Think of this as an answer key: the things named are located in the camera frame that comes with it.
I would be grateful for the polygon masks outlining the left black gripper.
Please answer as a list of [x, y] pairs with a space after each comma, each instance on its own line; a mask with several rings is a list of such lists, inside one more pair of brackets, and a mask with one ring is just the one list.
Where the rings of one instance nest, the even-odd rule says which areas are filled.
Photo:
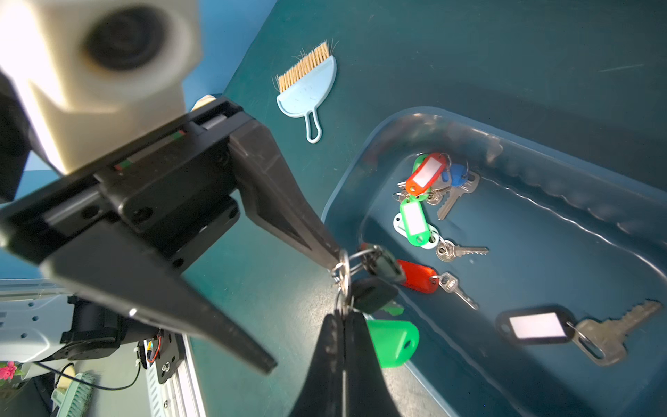
[[276, 359], [170, 267], [184, 271], [238, 222], [236, 187], [257, 226], [325, 269], [338, 264], [340, 245], [251, 119], [220, 97], [9, 204], [2, 250], [86, 300], [271, 373]]

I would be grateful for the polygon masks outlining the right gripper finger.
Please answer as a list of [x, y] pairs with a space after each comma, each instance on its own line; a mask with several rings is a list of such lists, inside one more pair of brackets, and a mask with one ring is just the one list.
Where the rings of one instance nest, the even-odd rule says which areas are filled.
[[398, 416], [365, 316], [325, 316], [291, 416]]

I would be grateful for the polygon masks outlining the black fob key bunch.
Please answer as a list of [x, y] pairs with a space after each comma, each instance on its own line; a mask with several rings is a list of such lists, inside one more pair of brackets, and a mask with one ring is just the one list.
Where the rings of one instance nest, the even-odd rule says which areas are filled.
[[[395, 298], [406, 275], [386, 248], [365, 243], [352, 254], [341, 250], [331, 274], [339, 284], [340, 306], [345, 313], [353, 310], [372, 316], [385, 312], [396, 317], [404, 312]], [[372, 319], [367, 326], [382, 369], [405, 365], [420, 344], [420, 332], [409, 321]]]

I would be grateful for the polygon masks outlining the red tag key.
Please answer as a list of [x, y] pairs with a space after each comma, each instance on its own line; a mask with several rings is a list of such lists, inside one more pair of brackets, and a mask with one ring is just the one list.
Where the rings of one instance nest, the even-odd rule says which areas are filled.
[[437, 289], [441, 289], [448, 294], [457, 295], [471, 309], [479, 309], [479, 305], [460, 288], [460, 281], [454, 274], [439, 274], [435, 269], [403, 260], [399, 260], [398, 264], [406, 276], [403, 287], [422, 294], [433, 294]]

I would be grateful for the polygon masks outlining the translucent blue storage box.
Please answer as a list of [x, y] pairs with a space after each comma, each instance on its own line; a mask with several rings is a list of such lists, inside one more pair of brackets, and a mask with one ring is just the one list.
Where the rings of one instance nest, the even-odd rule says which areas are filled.
[[[394, 229], [396, 193], [415, 159], [446, 153], [481, 180], [439, 220], [445, 238], [487, 255], [454, 262]], [[518, 346], [496, 328], [510, 310], [559, 306], [576, 321], [619, 319], [666, 300], [666, 193], [444, 109], [406, 109], [368, 137], [330, 198], [325, 224], [347, 250], [376, 243], [450, 272], [476, 308], [438, 290], [402, 289], [420, 330], [410, 370], [452, 416], [663, 416], [666, 314], [628, 335], [627, 357], [601, 367], [574, 343]]]

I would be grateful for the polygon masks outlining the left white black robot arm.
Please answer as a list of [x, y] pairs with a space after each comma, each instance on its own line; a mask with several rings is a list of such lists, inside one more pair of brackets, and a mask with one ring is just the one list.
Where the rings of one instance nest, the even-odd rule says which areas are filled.
[[269, 129], [218, 98], [3, 208], [1, 246], [69, 291], [55, 358], [102, 357], [164, 329], [267, 374], [274, 357], [182, 276], [241, 215], [325, 269], [338, 263]]

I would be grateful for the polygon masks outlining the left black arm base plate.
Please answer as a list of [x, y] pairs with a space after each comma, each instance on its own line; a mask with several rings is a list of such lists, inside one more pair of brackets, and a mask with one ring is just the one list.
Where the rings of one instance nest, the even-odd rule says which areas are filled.
[[185, 359], [184, 340], [181, 334], [161, 330], [153, 338], [138, 344], [142, 366], [153, 371], [159, 384], [171, 378]]

